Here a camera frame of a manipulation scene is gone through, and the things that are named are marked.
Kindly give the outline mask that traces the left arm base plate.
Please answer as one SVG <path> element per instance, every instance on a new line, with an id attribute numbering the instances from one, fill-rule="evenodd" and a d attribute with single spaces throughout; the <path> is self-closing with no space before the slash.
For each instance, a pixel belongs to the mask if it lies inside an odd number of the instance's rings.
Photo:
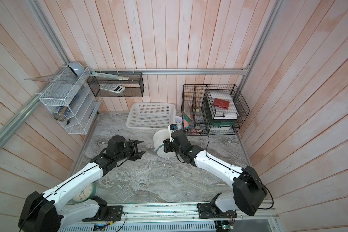
<path id="1" fill-rule="evenodd" d="M 85 218 L 83 222 L 92 221 L 121 221 L 123 206 L 101 206 L 93 217 Z"/>

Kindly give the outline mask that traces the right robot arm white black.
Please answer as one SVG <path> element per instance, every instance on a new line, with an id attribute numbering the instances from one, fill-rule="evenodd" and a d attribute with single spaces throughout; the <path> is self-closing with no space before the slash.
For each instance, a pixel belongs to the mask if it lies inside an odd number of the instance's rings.
<path id="1" fill-rule="evenodd" d="M 163 141 L 163 150 L 174 152 L 180 162 L 206 170 L 232 188 L 231 192 L 218 193 L 208 204 L 198 203 L 200 218 L 220 218 L 234 210 L 252 217 L 258 210 L 271 209 L 261 208 L 270 191 L 254 168 L 237 167 L 214 157 L 207 150 L 192 145 L 182 130 L 169 130 L 169 138 Z"/>

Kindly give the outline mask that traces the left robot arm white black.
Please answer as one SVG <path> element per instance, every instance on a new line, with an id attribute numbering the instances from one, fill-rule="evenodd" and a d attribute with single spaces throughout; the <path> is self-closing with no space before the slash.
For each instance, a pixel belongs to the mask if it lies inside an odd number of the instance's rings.
<path id="1" fill-rule="evenodd" d="M 68 202 L 94 181 L 120 167 L 128 160 L 140 159 L 144 151 L 138 150 L 141 141 L 115 135 L 99 155 L 91 159 L 82 170 L 43 193 L 33 192 L 25 200 L 18 227 L 23 232 L 57 232 L 75 222 L 110 220 L 108 204 L 98 196 L 69 205 Z"/>

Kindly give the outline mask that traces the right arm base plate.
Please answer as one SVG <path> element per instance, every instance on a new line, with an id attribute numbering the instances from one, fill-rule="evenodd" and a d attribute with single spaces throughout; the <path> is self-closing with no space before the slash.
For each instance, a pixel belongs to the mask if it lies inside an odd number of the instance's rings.
<path id="1" fill-rule="evenodd" d="M 222 212 L 218 207 L 213 203 L 198 203 L 197 204 L 198 214 L 200 219 L 214 219 L 214 218 L 237 218 L 236 211 L 227 211 Z"/>

